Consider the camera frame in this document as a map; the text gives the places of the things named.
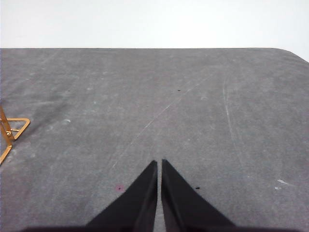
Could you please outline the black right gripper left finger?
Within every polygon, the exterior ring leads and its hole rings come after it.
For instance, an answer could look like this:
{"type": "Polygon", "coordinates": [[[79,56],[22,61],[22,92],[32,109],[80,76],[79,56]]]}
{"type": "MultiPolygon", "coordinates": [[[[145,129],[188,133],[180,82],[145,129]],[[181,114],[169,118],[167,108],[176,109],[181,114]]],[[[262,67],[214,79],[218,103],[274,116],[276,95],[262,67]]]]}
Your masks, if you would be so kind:
{"type": "Polygon", "coordinates": [[[157,162],[151,161],[128,189],[87,227],[97,232],[152,232],[157,206],[157,162]]]}

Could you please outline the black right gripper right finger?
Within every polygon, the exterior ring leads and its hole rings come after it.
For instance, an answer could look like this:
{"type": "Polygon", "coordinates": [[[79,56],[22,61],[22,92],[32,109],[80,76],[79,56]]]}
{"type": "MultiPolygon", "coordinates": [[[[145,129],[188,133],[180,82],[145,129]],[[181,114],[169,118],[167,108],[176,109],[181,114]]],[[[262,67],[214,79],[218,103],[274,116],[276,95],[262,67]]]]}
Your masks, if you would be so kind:
{"type": "Polygon", "coordinates": [[[168,232],[234,232],[235,224],[198,195],[162,160],[161,200],[168,232]]]}

